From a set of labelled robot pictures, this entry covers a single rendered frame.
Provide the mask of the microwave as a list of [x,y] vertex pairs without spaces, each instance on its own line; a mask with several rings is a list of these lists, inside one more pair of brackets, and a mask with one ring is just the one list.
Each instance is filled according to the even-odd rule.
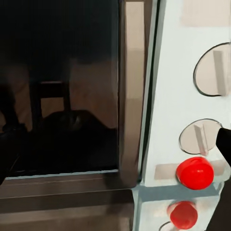
[[0,0],[0,198],[227,181],[231,0]]

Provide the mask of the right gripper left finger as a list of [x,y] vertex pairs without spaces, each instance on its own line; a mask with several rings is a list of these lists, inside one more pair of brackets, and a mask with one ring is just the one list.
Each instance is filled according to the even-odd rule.
[[0,133],[0,186],[25,147],[20,128]]

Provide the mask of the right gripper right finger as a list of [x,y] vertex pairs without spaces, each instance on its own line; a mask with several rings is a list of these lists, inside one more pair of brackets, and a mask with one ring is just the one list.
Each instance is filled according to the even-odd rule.
[[218,131],[216,146],[231,166],[231,130],[220,128]]

